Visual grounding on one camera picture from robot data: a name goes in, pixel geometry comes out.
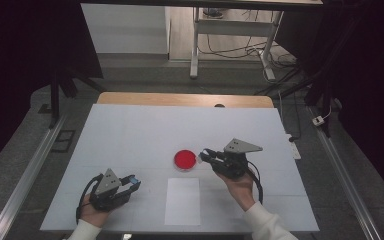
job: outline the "metal frame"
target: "metal frame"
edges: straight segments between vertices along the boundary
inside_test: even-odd
[[[233,35],[233,36],[253,36],[267,37],[264,51],[259,51],[259,57],[264,66],[269,81],[274,81],[276,78],[273,69],[270,66],[268,56],[271,46],[276,36],[279,27],[280,19],[283,12],[275,12],[273,22],[243,22],[243,21],[222,21],[222,20],[205,20],[199,19],[199,8],[195,8],[194,13],[194,36],[191,57],[190,78],[198,77],[198,35],[213,34],[213,35]]]
[[[307,107],[307,110],[311,119],[317,117],[316,114],[314,114],[315,111],[313,112],[310,107]],[[342,185],[342,189],[347,195],[352,208],[356,212],[357,219],[360,222],[361,228],[366,235],[366,238],[369,240],[381,240],[382,238],[379,234],[379,231],[377,230],[375,222],[373,221],[370,212],[367,210],[366,204],[360,197],[360,194],[358,193],[350,175],[348,174],[348,171],[341,157],[339,156],[335,145],[330,138],[326,137],[325,133],[320,127],[318,127],[316,130],[320,138],[320,142],[322,143],[332,163],[333,169],[335,170],[335,173],[339,179],[339,182]]]
[[[70,107],[71,101],[71,99],[68,100],[67,107],[65,108],[66,110]],[[55,123],[54,128],[49,129],[46,132],[44,138],[39,144],[39,147],[36,149],[36,152],[27,165],[26,170],[21,176],[21,179],[18,181],[17,186],[12,192],[11,197],[2,210],[0,214],[0,240],[4,239],[8,234],[18,211],[23,205],[24,200],[30,191],[30,188],[36,180],[36,177],[39,174],[39,171],[42,168],[42,165],[45,162],[49,151],[51,150],[52,144],[54,143],[62,125],[68,117],[68,113],[69,111],[64,111],[61,114],[59,120]]]

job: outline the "cable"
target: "cable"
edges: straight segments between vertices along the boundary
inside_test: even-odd
[[[270,59],[269,62],[271,64],[273,64],[273,66],[277,67],[277,68],[280,68],[280,69],[283,69],[283,68],[289,68],[289,67],[297,67],[298,64],[296,62],[286,62],[286,63],[283,63],[281,62],[279,59],[283,56],[288,56],[288,55],[292,55],[290,53],[286,53],[286,54],[282,54],[280,56],[277,57],[277,61],[275,61],[273,59],[273,54],[272,53],[269,53],[269,56],[270,56]]]
[[[249,18],[251,17],[251,10],[249,10],[249,11],[250,11],[250,12],[249,12],[249,17],[248,17],[247,19],[249,19]],[[257,22],[258,11],[259,11],[259,10],[257,10],[257,14],[255,15],[254,22]],[[249,46],[249,43],[251,42],[251,39],[252,39],[252,36],[249,37],[248,42],[246,43],[246,47],[245,47],[245,48],[247,48],[247,47]]]
[[[283,125],[283,127],[285,127],[285,125],[283,124],[282,96],[280,95],[280,91],[277,91],[277,94],[279,94],[280,120],[282,121],[282,125]]]
[[[245,172],[248,173],[248,175],[254,180],[255,185],[257,185],[258,189],[258,201],[263,205],[263,186],[261,186],[260,180],[257,179],[255,174],[247,167],[243,166],[245,168]]]
[[[255,171],[257,172],[258,181],[260,181],[260,180],[261,180],[261,178],[260,178],[260,171],[258,171],[257,166],[255,166],[254,163],[252,163],[252,162],[250,162],[250,161],[248,161],[248,163],[250,163],[252,166],[254,166],[254,169],[255,169]]]
[[[87,190],[89,189],[90,185],[92,185],[93,182],[100,181],[103,177],[104,177],[104,174],[101,173],[98,176],[92,178],[92,180],[89,181],[89,183],[86,185],[86,188],[83,190],[82,196],[80,197],[79,206],[76,209],[76,223],[77,224],[79,223],[79,219],[80,219],[80,216],[82,213],[82,207],[84,206],[84,205],[82,205],[82,203],[83,203],[83,199],[86,195]]]
[[[248,13],[248,17],[245,19],[245,21],[248,21],[248,19],[251,18],[251,10],[246,10],[244,13],[242,13],[242,16],[243,16],[244,14],[246,14],[246,13]]]
[[[329,117],[330,113],[332,112],[332,106],[329,106],[329,113],[323,117],[323,119]]]
[[[250,49],[247,50],[247,48],[249,47],[255,47],[255,46],[258,46],[258,45],[263,45],[265,44],[266,42],[262,42],[262,43],[257,43],[257,44],[254,44],[254,45],[251,45],[249,46],[247,44],[247,46],[245,47],[240,47],[240,48],[234,48],[234,49],[229,49],[229,50],[220,50],[220,51],[214,51],[212,48],[211,48],[211,44],[210,44],[210,37],[209,35],[207,34],[207,44],[208,44],[208,48],[210,49],[211,52],[204,52],[202,51],[199,46],[198,46],[198,50],[200,53],[202,54],[213,54],[213,55],[217,55],[217,56],[220,56],[220,57],[225,57],[225,58],[243,58],[243,57],[248,57],[252,54],[252,52],[254,50],[251,50],[250,52]],[[232,57],[232,56],[226,56],[226,55],[223,55],[223,54],[220,54],[220,53],[226,53],[226,52],[234,52],[234,51],[238,51],[238,50],[242,50],[242,49],[245,49],[245,51],[247,52],[245,55],[241,55],[241,56],[235,56],[235,57]]]
[[[246,43],[246,46],[245,46],[245,51],[247,53],[248,53],[248,51],[246,50],[246,48],[249,47],[249,43],[251,42],[251,38],[252,38],[252,36],[249,37],[248,42]]]
[[[272,89],[278,87],[279,85],[282,84],[282,82],[287,82],[289,79],[291,79],[293,76],[295,76],[296,74],[298,74],[299,72],[301,71],[300,68],[294,68],[294,69],[291,69],[288,73],[285,74],[285,76],[283,76],[279,81],[277,82],[274,82],[273,85],[270,85],[266,88],[263,88],[262,90],[259,90],[259,91],[256,91],[254,93],[254,96],[256,95],[259,95],[263,92],[264,95],[267,95]]]

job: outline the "wooden edge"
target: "wooden edge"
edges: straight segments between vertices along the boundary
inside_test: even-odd
[[[267,96],[204,95],[173,93],[101,93],[98,104],[151,105],[151,106],[190,106],[214,107],[222,104],[233,108],[273,108],[273,101]]]

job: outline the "person's hand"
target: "person's hand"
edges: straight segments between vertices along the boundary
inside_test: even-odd
[[[247,173],[238,179],[230,179],[221,174],[216,174],[226,183],[230,195],[245,212],[255,204],[254,197],[252,196],[252,184],[254,181]]]
[[[80,219],[86,221],[96,227],[102,228],[111,212],[103,212],[96,210],[89,202],[90,194],[83,198],[83,207],[81,209]]]

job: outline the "white paper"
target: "white paper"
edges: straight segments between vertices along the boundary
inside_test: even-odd
[[[165,225],[201,225],[198,178],[169,178]]]

